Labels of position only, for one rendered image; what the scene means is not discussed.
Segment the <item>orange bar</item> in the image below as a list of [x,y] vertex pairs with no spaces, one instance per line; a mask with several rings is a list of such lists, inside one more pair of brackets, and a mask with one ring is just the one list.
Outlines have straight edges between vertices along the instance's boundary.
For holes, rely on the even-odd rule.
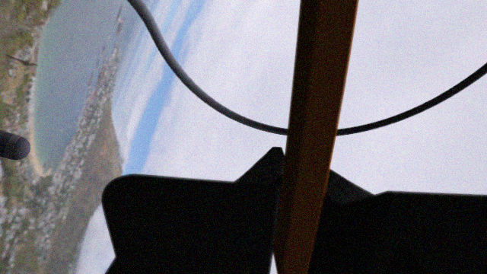
[[359,0],[301,0],[282,189],[277,274],[307,274],[345,91]]

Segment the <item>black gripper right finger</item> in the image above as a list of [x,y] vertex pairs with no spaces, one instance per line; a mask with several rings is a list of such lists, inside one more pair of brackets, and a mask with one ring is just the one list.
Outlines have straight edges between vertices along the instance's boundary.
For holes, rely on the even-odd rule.
[[405,241],[487,242],[487,195],[374,195],[329,169],[307,274],[386,274]]

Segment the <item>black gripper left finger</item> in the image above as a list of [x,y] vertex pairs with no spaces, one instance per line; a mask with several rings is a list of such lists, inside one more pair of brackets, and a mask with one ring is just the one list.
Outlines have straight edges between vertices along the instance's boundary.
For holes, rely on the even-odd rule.
[[115,256],[124,246],[244,258],[270,274],[285,154],[272,147],[232,181],[128,174],[102,207]]

